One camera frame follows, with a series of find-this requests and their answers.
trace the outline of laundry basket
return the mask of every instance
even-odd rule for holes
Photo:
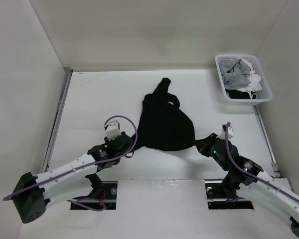
[[[220,73],[220,69],[219,69],[219,63],[228,63],[235,58],[243,58],[243,59],[246,59],[247,61],[249,61],[253,65],[255,73],[261,76],[262,80],[260,81],[260,85],[262,86],[263,89],[261,91],[256,92],[257,99],[255,99],[255,100],[232,99],[227,96],[224,82],[223,82],[223,79],[222,79],[222,76]],[[271,101],[273,99],[273,93],[269,87],[266,76],[265,76],[263,69],[261,68],[260,63],[256,56],[224,54],[224,55],[217,55],[215,57],[215,61],[216,61],[216,66],[217,66],[218,77],[219,77],[221,89],[224,94],[225,101],[228,102],[229,104],[255,106],[255,105],[260,104],[261,102]]]

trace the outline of black garment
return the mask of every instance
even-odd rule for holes
[[[179,109],[178,98],[167,92],[169,84],[170,79],[163,78],[154,92],[144,97],[134,150],[146,146],[178,151],[194,146],[194,125]]]
[[[226,90],[226,92],[229,94],[229,97],[232,99],[249,99],[250,100],[250,96],[247,92],[241,92],[241,91],[237,91],[237,90]]]

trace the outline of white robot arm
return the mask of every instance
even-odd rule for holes
[[[22,222],[30,223],[60,202],[96,198],[103,189],[96,173],[118,164],[133,145],[117,121],[110,122],[105,132],[104,144],[94,146],[74,161],[46,173],[23,174],[13,193],[3,200],[12,200]]]
[[[244,198],[270,211],[291,227],[299,237],[299,196],[280,185],[265,172],[261,166],[239,155],[237,147],[229,138],[233,137],[230,123],[223,125],[223,133],[212,133],[198,140],[198,151],[213,157],[225,171],[226,177],[221,183],[221,193],[226,198]]]

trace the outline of purple cable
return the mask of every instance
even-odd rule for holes
[[[240,168],[240,167],[236,164],[236,162],[234,161],[233,157],[231,156],[231,154],[230,154],[230,150],[229,150],[229,143],[228,143],[228,142],[229,142],[229,141],[228,141],[228,128],[229,128],[229,126],[230,126],[230,122],[228,122],[228,123],[226,124],[225,144],[226,144],[226,150],[227,150],[228,157],[229,157],[230,161],[232,162],[232,164],[233,164],[233,165],[234,165],[240,172],[242,172],[243,174],[246,174],[246,175],[248,175],[249,177],[252,177],[252,178],[254,178],[254,179],[259,180],[260,182],[262,182],[262,183],[264,183],[264,184],[266,184],[266,185],[272,187],[273,189],[275,189],[275,190],[277,190],[277,191],[280,191],[282,194],[284,194],[284,195],[287,196],[288,198],[290,198],[290,199],[294,200],[295,202],[299,203],[299,199],[297,199],[297,198],[295,198],[294,196],[290,195],[289,193],[287,193],[287,192],[285,192],[285,191],[279,189],[279,188],[276,187],[275,185],[273,185],[273,184],[267,182],[266,180],[264,180],[264,179],[262,179],[262,178],[259,178],[259,177],[255,176],[255,175],[253,175],[253,174],[251,174],[251,173],[249,173],[249,172],[246,172],[245,170],[243,170],[242,168]]]
[[[79,203],[80,201],[82,201],[82,200],[84,200],[84,199],[88,199],[88,198],[81,198],[81,199],[79,199],[79,200],[77,200],[77,201],[67,200],[67,202],[69,202],[69,203],[73,203],[73,204],[75,204],[75,205],[78,205],[78,206],[80,206],[80,207],[82,207],[82,208],[85,208],[85,209],[87,209],[87,210],[91,210],[91,211],[94,211],[94,212],[101,212],[101,211],[104,211],[104,210],[105,210],[105,204],[104,204],[101,200],[98,200],[98,201],[99,201],[100,204],[102,204],[102,209],[94,209],[94,208],[90,208],[90,207],[88,207],[88,206],[85,206],[85,205],[82,204],[82,203]]]
[[[119,155],[119,156],[114,157],[114,158],[110,158],[110,159],[106,159],[106,160],[101,160],[101,161],[96,161],[96,162],[92,162],[92,163],[87,163],[87,164],[81,165],[81,166],[79,166],[79,167],[77,167],[77,168],[75,168],[75,169],[71,169],[71,170],[66,171],[66,172],[64,172],[64,173],[61,173],[61,174],[59,174],[59,175],[57,175],[57,176],[54,176],[54,177],[49,178],[49,179],[47,179],[47,180],[44,180],[44,181],[42,181],[42,182],[40,182],[40,183],[33,184],[33,185],[29,186],[29,187],[26,187],[26,188],[23,188],[23,189],[21,189],[21,190],[19,190],[19,191],[16,191],[16,192],[14,192],[14,193],[11,193],[10,195],[4,197],[4,198],[3,198],[3,201],[10,201],[10,200],[12,200],[12,197],[14,197],[14,196],[16,196],[16,195],[19,195],[20,193],[23,193],[23,192],[25,192],[25,191],[28,191],[28,190],[30,190],[30,189],[32,189],[32,188],[37,187],[37,186],[41,186],[41,185],[43,185],[43,184],[45,184],[45,183],[48,183],[48,182],[51,182],[51,181],[53,181],[53,180],[55,180],[55,179],[61,178],[61,177],[65,176],[65,175],[67,175],[67,174],[69,174],[69,173],[74,172],[75,170],[79,170],[79,169],[81,169],[81,168],[85,168],[85,167],[88,167],[88,166],[91,166],[91,165],[97,165],[97,164],[101,164],[101,163],[112,162],[112,161],[115,161],[115,160],[117,160],[117,159],[120,159],[120,158],[124,157],[125,155],[129,154],[129,153],[134,149],[134,147],[135,147],[135,145],[136,145],[136,142],[137,142],[137,140],[138,140],[138,130],[137,130],[135,124],[133,123],[133,121],[131,121],[129,118],[127,118],[127,117],[125,117],[125,116],[112,116],[112,117],[108,118],[108,119],[105,121],[104,125],[106,125],[106,124],[107,124],[111,119],[113,119],[113,118],[123,118],[123,119],[126,119],[128,122],[131,123],[131,125],[132,125],[133,128],[134,128],[134,131],[135,131],[135,140],[134,140],[133,145],[130,147],[130,149],[129,149],[128,151],[126,151],[126,152],[123,153],[122,155]],[[83,205],[83,204],[81,204],[81,203],[78,203],[79,201],[81,201],[81,200],[83,200],[83,199],[80,199],[80,200],[78,200],[78,201],[76,201],[76,202],[75,202],[75,201],[72,201],[72,200],[67,200],[67,201],[70,202],[70,203],[79,205],[79,206],[81,206],[81,207],[83,207],[83,208],[92,210],[92,211],[97,211],[97,212],[98,212],[98,211],[103,211],[103,210],[105,210],[105,204],[104,204],[103,202],[101,202],[102,205],[103,205],[103,208],[102,208],[102,209],[93,209],[93,208],[87,207],[87,206],[85,206],[85,205]]]
[[[234,199],[227,199],[224,203],[233,203],[233,202],[237,202],[239,199],[241,199],[241,197],[237,197]]]

